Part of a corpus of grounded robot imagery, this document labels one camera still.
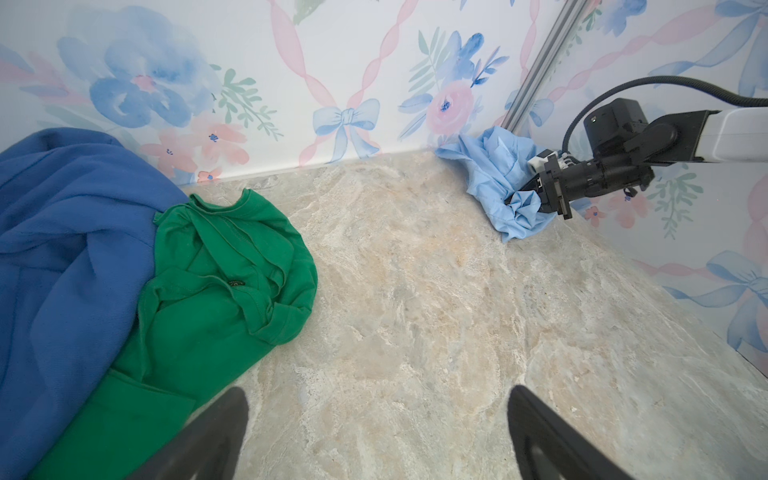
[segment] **green t-shirt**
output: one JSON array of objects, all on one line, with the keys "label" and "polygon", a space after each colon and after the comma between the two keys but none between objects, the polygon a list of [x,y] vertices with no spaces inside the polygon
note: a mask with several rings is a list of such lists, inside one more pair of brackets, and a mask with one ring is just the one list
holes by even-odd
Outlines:
[{"label": "green t-shirt", "polygon": [[156,277],[137,325],[32,480],[125,477],[312,312],[312,255],[256,192],[231,207],[192,195],[155,223]]}]

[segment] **blue fabric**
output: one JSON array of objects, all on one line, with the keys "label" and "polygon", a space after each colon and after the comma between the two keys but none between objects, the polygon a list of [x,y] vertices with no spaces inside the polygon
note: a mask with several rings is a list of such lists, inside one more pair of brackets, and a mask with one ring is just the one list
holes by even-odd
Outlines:
[{"label": "blue fabric", "polygon": [[187,201],[107,134],[45,130],[0,154],[2,480],[35,466],[107,371],[154,274],[154,215]]},{"label": "blue fabric", "polygon": [[[467,193],[479,200],[505,243],[542,231],[555,216],[539,213],[541,199],[536,192],[518,191],[533,178],[527,162],[537,152],[533,140],[501,127],[489,128],[478,138],[459,135],[458,143],[435,151],[438,157],[464,164],[469,173]],[[512,194],[511,203],[504,205]]]}]

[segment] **floral wallpaper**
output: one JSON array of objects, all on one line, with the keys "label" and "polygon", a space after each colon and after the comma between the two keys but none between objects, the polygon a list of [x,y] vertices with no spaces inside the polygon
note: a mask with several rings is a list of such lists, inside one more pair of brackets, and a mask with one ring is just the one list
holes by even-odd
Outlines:
[{"label": "floral wallpaper", "polygon": [[[591,99],[653,74],[684,74],[766,97],[767,15],[768,0],[592,1],[522,133],[559,147]],[[671,85],[618,96],[638,100],[649,121],[731,108]],[[590,157],[581,126],[571,149]],[[614,192],[572,207],[768,375],[768,164],[678,164],[654,172],[651,186],[634,198]]]},{"label": "floral wallpaper", "polygon": [[0,18],[0,149],[46,127],[105,131],[177,184],[479,133],[503,117],[562,6],[15,4]]}]

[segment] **marble floor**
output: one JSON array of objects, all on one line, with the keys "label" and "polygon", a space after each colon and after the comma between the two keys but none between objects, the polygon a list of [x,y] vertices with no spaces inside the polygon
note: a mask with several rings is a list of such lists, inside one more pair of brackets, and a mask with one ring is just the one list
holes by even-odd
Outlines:
[{"label": "marble floor", "polygon": [[187,191],[243,188],[301,232],[319,289],[236,381],[236,478],[520,478],[517,383],[638,480],[768,476],[768,380],[582,219],[504,245],[429,153]]}]

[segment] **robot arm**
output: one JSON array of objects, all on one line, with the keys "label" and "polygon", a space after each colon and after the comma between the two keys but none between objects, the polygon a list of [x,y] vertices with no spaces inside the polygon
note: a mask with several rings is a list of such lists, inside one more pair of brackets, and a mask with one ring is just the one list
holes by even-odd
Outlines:
[{"label": "robot arm", "polygon": [[[596,98],[591,106],[618,89],[629,88],[626,85],[648,84],[660,78],[668,79],[646,78],[620,85]],[[695,81],[679,77],[673,80],[677,84]],[[723,94],[717,93],[715,96],[724,99]],[[726,93],[732,96],[729,99],[733,103],[749,102],[750,107],[669,114],[648,123],[640,104],[617,98],[584,119],[592,159],[578,161],[565,150],[560,156],[545,150],[528,162],[536,175],[521,190],[538,193],[539,211],[557,212],[568,219],[572,217],[570,202],[573,200],[599,197],[616,190],[624,190],[634,197],[635,187],[645,190],[654,179],[652,166],[677,162],[768,161],[768,100]],[[564,149],[582,115],[583,112],[569,127]]]}]

